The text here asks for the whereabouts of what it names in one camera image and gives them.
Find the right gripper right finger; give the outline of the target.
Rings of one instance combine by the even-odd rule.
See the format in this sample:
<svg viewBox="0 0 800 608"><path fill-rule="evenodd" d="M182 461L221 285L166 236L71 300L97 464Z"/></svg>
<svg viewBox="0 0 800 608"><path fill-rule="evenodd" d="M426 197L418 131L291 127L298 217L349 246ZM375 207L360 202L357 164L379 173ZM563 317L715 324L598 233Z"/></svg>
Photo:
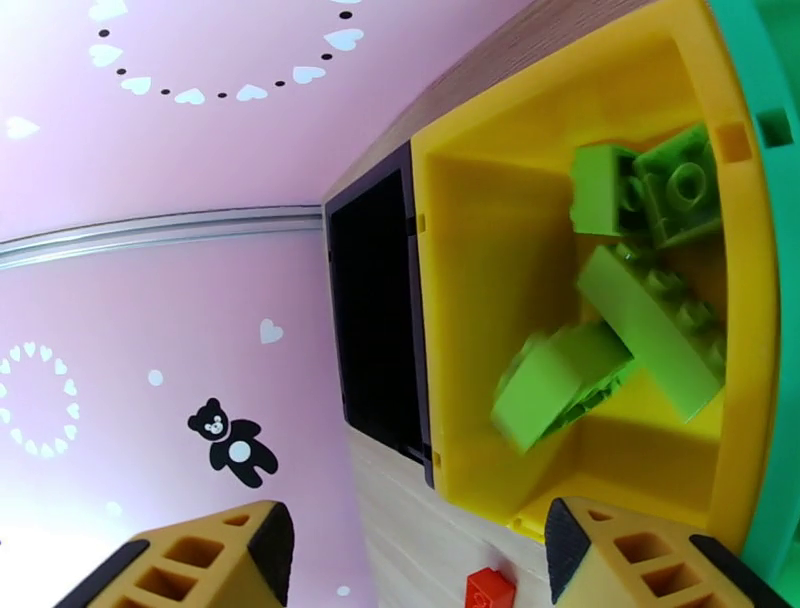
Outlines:
<svg viewBox="0 0 800 608"><path fill-rule="evenodd" d="M553 608L792 608L716 538L595 500L554 499L544 545Z"/></svg>

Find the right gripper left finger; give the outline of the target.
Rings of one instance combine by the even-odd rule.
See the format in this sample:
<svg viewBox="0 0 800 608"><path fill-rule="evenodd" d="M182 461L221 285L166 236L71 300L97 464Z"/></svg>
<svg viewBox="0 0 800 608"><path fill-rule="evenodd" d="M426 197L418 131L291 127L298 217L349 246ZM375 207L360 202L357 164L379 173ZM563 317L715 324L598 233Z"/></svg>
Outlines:
<svg viewBox="0 0 800 608"><path fill-rule="evenodd" d="M287 608L294 523L260 500L143 532L54 608Z"/></svg>

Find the red lego brick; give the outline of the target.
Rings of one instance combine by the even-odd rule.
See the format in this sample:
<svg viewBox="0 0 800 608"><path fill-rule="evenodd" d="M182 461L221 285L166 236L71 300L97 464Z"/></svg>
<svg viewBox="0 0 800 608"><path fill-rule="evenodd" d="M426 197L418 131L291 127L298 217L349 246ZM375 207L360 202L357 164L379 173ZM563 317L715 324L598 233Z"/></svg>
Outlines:
<svg viewBox="0 0 800 608"><path fill-rule="evenodd" d="M464 608L513 608L516 585L499 570L485 567L466 578Z"/></svg>

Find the small green lego brick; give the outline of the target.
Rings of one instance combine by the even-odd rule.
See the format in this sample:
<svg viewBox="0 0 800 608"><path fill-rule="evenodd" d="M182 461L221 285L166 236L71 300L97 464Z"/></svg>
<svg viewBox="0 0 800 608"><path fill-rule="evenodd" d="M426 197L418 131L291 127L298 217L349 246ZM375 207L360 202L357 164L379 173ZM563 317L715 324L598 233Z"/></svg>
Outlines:
<svg viewBox="0 0 800 608"><path fill-rule="evenodd" d="M570 177L570 219L578 234L622 237L642 230L638 199L631 189L636 153L615 144L575 150Z"/></svg>

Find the black plastic bin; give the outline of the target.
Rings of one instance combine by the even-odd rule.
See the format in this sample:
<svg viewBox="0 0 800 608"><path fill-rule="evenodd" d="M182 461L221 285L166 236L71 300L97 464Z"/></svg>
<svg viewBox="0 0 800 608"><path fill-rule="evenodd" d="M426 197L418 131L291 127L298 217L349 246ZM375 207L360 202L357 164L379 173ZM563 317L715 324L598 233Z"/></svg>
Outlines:
<svg viewBox="0 0 800 608"><path fill-rule="evenodd" d="M344 417L434 484L413 188L404 142L324 205Z"/></svg>

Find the yellow plastic bin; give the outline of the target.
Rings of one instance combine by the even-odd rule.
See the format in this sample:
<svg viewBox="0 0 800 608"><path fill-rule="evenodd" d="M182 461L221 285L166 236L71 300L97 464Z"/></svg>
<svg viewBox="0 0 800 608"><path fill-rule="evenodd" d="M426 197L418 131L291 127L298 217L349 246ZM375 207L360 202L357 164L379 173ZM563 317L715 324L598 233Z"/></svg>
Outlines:
<svg viewBox="0 0 800 608"><path fill-rule="evenodd" d="M723 391L682 421L644 369L577 423L516 452L490 419L534 331L592 316L575 286L599 239L569 219L576 148L644 150L706 124L723 231L666 257L727 325ZM584 496L703 528L733 550L757 503L774 412L779 280L757 139L705 0L655 0L412 139L436 492L541 540Z"/></svg>

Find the green plastic bin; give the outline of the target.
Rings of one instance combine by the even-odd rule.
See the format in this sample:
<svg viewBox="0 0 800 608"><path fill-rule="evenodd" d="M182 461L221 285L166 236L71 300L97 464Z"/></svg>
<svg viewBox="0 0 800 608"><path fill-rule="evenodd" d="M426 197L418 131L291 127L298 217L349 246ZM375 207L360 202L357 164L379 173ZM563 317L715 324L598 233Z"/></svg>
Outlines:
<svg viewBox="0 0 800 608"><path fill-rule="evenodd" d="M775 414L743 560L800 608L800 0L710 0L756 131L780 289Z"/></svg>

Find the aluminium frame post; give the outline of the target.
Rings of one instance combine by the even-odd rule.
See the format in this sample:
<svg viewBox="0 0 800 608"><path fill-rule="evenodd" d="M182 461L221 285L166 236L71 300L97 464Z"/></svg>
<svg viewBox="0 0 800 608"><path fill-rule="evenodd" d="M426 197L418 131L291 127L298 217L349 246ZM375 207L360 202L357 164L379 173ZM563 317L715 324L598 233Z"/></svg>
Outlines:
<svg viewBox="0 0 800 608"><path fill-rule="evenodd" d="M134 248L317 231L320 205L267 206L131 218L0 242L0 271Z"/></svg>

